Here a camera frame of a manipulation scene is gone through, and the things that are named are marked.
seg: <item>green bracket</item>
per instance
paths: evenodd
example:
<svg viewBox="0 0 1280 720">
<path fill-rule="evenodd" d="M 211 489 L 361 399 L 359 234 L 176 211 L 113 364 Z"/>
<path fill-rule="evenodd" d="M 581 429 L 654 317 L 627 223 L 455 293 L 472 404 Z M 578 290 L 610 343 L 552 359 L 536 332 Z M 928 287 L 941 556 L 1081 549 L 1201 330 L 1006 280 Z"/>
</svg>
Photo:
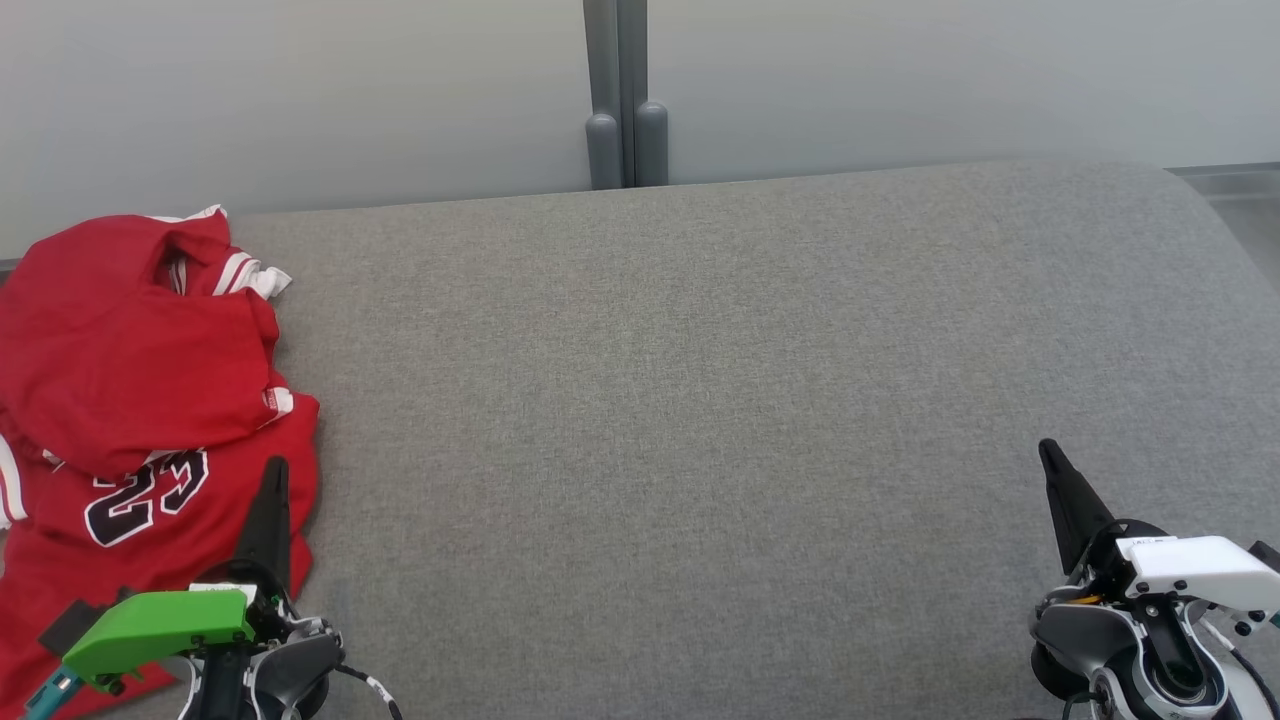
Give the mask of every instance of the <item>green bracket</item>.
<svg viewBox="0 0 1280 720">
<path fill-rule="evenodd" d="M 147 662 L 253 637 L 238 589 L 148 592 L 106 611 L 63 656 L 63 664 L 96 689 L 100 676 L 136 673 Z"/>
</svg>

